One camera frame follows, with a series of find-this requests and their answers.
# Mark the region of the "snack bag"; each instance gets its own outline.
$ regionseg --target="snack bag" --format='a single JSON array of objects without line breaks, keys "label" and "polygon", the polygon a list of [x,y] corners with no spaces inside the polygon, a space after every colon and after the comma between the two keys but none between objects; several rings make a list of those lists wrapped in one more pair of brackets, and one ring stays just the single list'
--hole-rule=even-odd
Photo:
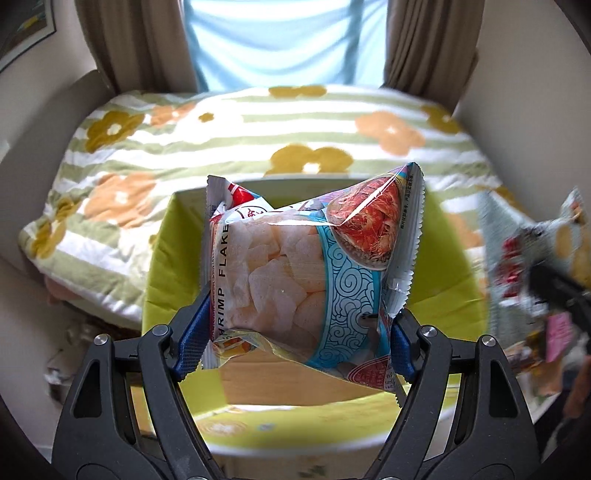
[{"label": "snack bag", "polygon": [[591,244],[578,190],[570,193],[560,216],[548,222],[534,222],[494,192],[480,194],[479,211],[490,285],[489,332],[513,350],[536,335],[541,343],[534,364],[560,359],[575,340],[573,326],[565,312],[528,291],[527,274],[534,263],[547,260],[591,287]]},{"label": "snack bag", "polygon": [[391,319],[410,291],[423,203],[415,163],[280,209],[209,177],[204,368],[262,348],[393,391]]}]

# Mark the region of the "window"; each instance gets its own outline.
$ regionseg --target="window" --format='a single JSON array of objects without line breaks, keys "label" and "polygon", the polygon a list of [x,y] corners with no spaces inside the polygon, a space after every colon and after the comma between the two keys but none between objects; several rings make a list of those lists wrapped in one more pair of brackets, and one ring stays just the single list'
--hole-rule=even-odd
[{"label": "window", "polygon": [[380,86],[387,0],[184,0],[202,91]]}]

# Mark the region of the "picture frame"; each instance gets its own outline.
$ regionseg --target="picture frame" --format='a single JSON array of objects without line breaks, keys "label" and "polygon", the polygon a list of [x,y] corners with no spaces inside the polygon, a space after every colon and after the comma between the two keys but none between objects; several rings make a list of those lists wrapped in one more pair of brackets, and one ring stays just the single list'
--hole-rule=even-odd
[{"label": "picture frame", "polygon": [[14,26],[10,27],[12,31],[3,41],[0,38],[0,73],[27,50],[56,32],[53,0],[30,0],[25,6],[23,3],[15,16]]}]

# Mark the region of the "metal screw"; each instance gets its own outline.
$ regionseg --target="metal screw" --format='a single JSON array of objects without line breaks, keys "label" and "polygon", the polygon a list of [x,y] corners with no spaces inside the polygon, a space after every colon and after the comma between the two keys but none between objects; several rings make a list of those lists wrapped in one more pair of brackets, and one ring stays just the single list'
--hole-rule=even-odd
[{"label": "metal screw", "polygon": [[437,335],[437,329],[431,325],[425,325],[423,328],[421,328],[421,333],[425,337],[434,337]]},{"label": "metal screw", "polygon": [[485,335],[484,337],[482,337],[482,343],[484,343],[486,346],[495,346],[496,340],[494,337],[491,337],[490,335]]},{"label": "metal screw", "polygon": [[107,342],[107,340],[109,340],[109,335],[107,335],[106,333],[101,333],[100,335],[97,335],[93,341],[95,345],[100,346],[104,345]]},{"label": "metal screw", "polygon": [[168,326],[164,324],[156,325],[152,329],[152,333],[157,337],[162,337],[162,335],[166,335],[168,333]]}]

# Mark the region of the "floral blanket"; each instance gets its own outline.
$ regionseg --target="floral blanket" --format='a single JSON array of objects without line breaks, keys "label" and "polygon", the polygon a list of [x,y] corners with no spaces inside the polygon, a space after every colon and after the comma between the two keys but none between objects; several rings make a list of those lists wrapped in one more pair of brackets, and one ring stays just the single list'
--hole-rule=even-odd
[{"label": "floral blanket", "polygon": [[209,174],[356,183],[409,161],[423,169],[483,280],[476,193],[502,191],[487,160],[438,105],[350,86],[119,95],[74,133],[43,215],[20,245],[49,279],[139,326],[174,192],[204,187]]}]

